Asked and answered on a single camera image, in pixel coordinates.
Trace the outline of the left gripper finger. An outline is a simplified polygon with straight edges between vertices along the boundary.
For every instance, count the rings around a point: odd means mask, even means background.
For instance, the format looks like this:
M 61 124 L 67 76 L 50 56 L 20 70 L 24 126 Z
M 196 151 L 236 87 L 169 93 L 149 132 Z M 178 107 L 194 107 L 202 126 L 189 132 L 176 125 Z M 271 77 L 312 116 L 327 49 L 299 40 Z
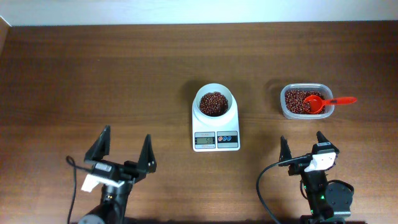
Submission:
M 156 168 L 157 163 L 152 148 L 151 135 L 148 134 L 142 146 L 139 160 L 137 162 L 137 169 L 145 173 L 154 173 Z
M 110 137 L 111 127 L 110 125 L 106 125 L 97 140 L 85 153 L 84 162 L 93 164 L 94 162 L 102 161 L 104 156 L 108 156 L 110 151 Z

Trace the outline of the orange plastic measuring scoop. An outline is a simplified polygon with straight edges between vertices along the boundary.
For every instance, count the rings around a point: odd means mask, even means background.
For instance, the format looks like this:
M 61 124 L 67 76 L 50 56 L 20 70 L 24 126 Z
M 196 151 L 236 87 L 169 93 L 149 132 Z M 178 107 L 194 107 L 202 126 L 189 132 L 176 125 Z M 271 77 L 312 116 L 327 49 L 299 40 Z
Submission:
M 318 114 L 327 105 L 348 105 L 357 102 L 353 96 L 323 100 L 317 95 L 310 95 L 303 101 L 303 108 L 310 114 Z

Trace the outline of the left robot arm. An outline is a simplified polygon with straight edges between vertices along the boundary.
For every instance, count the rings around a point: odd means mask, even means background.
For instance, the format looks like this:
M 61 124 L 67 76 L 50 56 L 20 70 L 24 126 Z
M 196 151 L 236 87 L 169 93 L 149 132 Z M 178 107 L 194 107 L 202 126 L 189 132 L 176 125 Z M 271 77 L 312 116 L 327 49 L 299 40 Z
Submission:
M 81 217 L 79 224 L 123 224 L 129 194 L 133 186 L 157 168 L 151 136 L 144 140 L 137 162 L 122 164 L 107 161 L 110 152 L 111 128 L 105 126 L 98 139 L 85 153 L 84 162 L 91 165 L 81 190 L 91 192 L 102 185 L 99 205 Z

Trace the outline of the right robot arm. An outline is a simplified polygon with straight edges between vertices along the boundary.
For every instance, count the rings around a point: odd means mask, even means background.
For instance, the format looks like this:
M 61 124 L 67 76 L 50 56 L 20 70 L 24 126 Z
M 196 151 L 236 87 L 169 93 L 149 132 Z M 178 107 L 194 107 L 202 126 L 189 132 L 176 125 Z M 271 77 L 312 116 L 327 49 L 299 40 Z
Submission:
M 290 176 L 301 176 L 300 191 L 308 201 L 310 215 L 300 223 L 344 223 L 351 216 L 354 187 L 342 180 L 328 180 L 326 171 L 335 165 L 340 150 L 321 133 L 312 151 L 293 157 L 285 137 L 280 138 L 280 166 L 289 168 Z

